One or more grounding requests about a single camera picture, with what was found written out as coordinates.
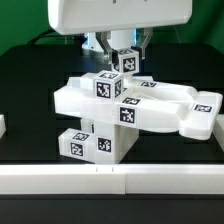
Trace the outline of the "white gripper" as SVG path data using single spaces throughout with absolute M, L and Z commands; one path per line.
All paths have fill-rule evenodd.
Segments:
M 112 64 L 110 31 L 141 28 L 137 46 L 145 59 L 146 47 L 153 36 L 151 27 L 187 23 L 193 0 L 47 0 L 47 6 L 49 24 L 58 33 L 97 32 L 104 61 Z

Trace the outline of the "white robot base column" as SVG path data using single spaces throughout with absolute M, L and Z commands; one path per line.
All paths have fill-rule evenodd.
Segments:
M 101 58 L 104 51 L 96 39 L 95 33 L 87 33 L 87 40 L 82 45 L 83 54 L 91 57 Z M 115 30 L 112 31 L 107 39 L 112 49 L 130 48 L 136 44 L 136 30 Z

